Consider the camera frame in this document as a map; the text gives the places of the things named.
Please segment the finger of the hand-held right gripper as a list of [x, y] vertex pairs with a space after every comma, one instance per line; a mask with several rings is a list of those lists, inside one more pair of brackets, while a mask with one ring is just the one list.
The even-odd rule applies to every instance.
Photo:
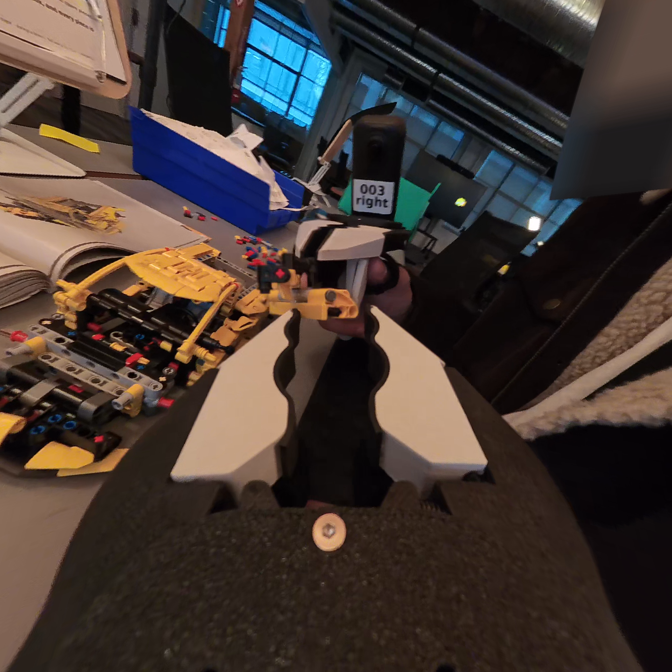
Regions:
[[330, 229], [316, 253], [319, 261], [347, 261], [381, 256], [386, 229]]
[[338, 228], [339, 222], [324, 219], [301, 223], [294, 243], [294, 256], [303, 260], [331, 261], [328, 242]]

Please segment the person's right forearm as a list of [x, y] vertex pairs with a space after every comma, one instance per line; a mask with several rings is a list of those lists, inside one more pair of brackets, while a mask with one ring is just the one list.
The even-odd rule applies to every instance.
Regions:
[[479, 314], [412, 278], [404, 328], [501, 414], [616, 357], [671, 317], [671, 190], [592, 197]]

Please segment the wooden post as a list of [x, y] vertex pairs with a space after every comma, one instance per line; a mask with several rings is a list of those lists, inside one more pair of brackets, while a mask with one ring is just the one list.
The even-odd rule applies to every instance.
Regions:
[[224, 49], [229, 53], [231, 88], [240, 72], [247, 50], [247, 38], [255, 11], [255, 1], [231, 1]]

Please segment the person's right hand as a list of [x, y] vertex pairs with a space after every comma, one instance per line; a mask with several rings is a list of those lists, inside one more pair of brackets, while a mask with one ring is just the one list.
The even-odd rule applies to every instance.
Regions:
[[382, 257], [369, 259], [365, 293], [359, 306], [359, 315], [353, 319], [328, 318], [318, 324], [324, 330], [340, 337], [363, 338], [368, 307], [377, 307], [389, 318], [402, 323], [413, 306], [413, 290], [408, 271], [395, 261]]

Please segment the yellow brick door assembly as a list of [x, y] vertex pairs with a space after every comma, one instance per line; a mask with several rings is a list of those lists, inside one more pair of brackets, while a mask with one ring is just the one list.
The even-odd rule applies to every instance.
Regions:
[[359, 315], [357, 301], [338, 286], [344, 261], [324, 261], [285, 253], [276, 259], [256, 259], [257, 288], [268, 313], [281, 316], [296, 310], [314, 321], [349, 320]]

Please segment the pile of small colourful bricks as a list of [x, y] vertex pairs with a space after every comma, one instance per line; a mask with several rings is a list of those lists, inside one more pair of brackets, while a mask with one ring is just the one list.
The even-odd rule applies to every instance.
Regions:
[[241, 247], [241, 258], [248, 267], [260, 265], [280, 265], [289, 253], [287, 248], [279, 248], [257, 236], [235, 236], [235, 243]]

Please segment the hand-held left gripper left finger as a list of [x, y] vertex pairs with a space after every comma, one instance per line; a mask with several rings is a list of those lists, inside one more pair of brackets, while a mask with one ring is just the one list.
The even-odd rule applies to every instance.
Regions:
[[223, 362], [171, 471], [174, 483], [223, 483], [241, 495], [249, 483], [272, 487], [292, 463], [296, 427], [288, 385], [296, 374], [300, 315], [277, 317]]

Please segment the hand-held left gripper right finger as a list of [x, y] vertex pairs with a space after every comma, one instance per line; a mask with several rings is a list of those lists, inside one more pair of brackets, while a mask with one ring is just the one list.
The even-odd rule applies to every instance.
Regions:
[[443, 360], [377, 307], [367, 337], [380, 365], [370, 406], [382, 470], [423, 496], [439, 482], [483, 476], [488, 460]]

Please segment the yellow sticky note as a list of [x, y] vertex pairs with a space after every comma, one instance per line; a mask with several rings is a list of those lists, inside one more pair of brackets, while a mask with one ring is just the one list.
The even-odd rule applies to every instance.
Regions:
[[100, 154], [100, 147], [96, 141], [86, 139], [80, 135], [68, 132], [48, 124], [40, 124], [38, 133], [41, 137], [63, 142], [71, 147], [81, 149], [92, 154]]

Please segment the green folding crate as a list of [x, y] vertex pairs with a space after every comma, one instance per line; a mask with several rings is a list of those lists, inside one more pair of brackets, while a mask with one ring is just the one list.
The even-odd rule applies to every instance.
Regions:
[[400, 178], [398, 182], [351, 180], [338, 202], [341, 212], [394, 221], [414, 232], [424, 217], [429, 201], [438, 190], [427, 191]]

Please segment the blue plastic bin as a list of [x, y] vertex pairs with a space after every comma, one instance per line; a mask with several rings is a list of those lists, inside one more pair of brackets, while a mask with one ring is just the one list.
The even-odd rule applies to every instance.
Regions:
[[135, 172], [250, 234], [285, 227], [299, 215], [304, 188], [275, 172], [288, 208], [270, 210], [270, 187], [208, 149], [130, 107]]

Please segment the open instruction booklet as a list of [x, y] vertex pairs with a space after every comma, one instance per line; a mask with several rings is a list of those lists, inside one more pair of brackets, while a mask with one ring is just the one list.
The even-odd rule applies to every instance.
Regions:
[[209, 241], [205, 234], [99, 181], [1, 177], [1, 308], [75, 269], [155, 248]]

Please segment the white stand base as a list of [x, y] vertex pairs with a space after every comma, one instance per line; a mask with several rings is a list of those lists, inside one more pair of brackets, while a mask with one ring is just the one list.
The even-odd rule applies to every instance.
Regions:
[[30, 177], [82, 178], [86, 172], [7, 130], [7, 125], [53, 89], [55, 82], [27, 72], [1, 97], [1, 174]]

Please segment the yellow brick car model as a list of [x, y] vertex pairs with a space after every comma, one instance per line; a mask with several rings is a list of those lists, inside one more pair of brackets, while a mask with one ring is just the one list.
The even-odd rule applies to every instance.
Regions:
[[235, 354], [268, 320], [245, 270], [202, 243], [59, 280], [54, 311], [1, 355], [1, 469], [27, 477], [106, 473], [131, 425]]

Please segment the black monitor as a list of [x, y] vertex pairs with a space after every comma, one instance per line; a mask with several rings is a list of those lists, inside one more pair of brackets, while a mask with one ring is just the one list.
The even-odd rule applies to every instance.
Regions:
[[229, 53], [169, 5], [164, 11], [163, 37], [169, 117], [230, 135]]

